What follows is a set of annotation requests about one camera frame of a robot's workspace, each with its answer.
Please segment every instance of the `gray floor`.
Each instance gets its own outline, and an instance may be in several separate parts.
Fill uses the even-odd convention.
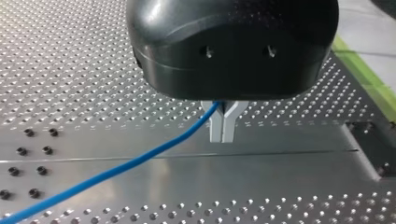
[[[338,34],[396,92],[396,20],[370,0],[339,0]]]

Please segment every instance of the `black robot head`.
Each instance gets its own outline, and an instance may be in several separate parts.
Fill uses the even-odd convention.
[[[146,81],[192,100],[269,100],[309,89],[338,23],[336,0],[128,0]]]

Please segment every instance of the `green strip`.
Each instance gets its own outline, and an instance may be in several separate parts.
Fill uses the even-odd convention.
[[[339,36],[335,37],[332,50],[367,91],[385,117],[388,120],[396,121],[396,96],[394,92],[382,82],[358,53],[348,48]]]

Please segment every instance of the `blue cable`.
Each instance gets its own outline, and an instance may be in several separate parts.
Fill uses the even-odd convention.
[[[10,217],[4,218],[0,220],[0,224],[15,224],[17,222],[20,222],[24,220],[25,218],[31,217],[41,211],[44,211],[53,205],[57,203],[61,203],[76,194],[81,193],[82,191],[89,189],[111,177],[114,177],[116,175],[120,175],[124,173],[125,171],[128,171],[132,168],[135,168],[136,166],[142,164],[145,161],[148,161],[152,159],[153,157],[157,156],[158,154],[164,152],[165,150],[174,147],[178,145],[179,143],[183,142],[184,140],[188,139],[191,137],[209,118],[212,116],[212,114],[216,111],[216,109],[219,106],[219,102],[215,102],[208,111],[196,122],[194,123],[186,132],[184,132],[182,135],[179,137],[176,137],[169,142],[166,142],[162,144],[161,146],[158,146],[151,151],[140,155],[130,161],[125,162],[124,164],[121,164],[119,166],[116,166],[114,168],[111,168],[107,171],[102,172],[99,175],[95,175],[91,177],[90,179],[87,179],[74,187],[65,190],[64,192],[61,192],[55,196],[52,196],[51,198],[48,198],[47,200],[37,203],[31,207],[28,207],[19,213],[13,214]]]

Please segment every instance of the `perforated metal table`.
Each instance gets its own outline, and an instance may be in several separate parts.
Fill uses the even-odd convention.
[[[158,146],[204,113],[199,102],[145,82],[124,4],[0,2],[0,189],[11,193],[0,200],[2,217]],[[387,122],[331,54],[308,92],[250,102],[234,143],[209,143],[206,124],[186,143],[22,223],[395,223],[396,181],[373,179],[345,126],[351,120]]]

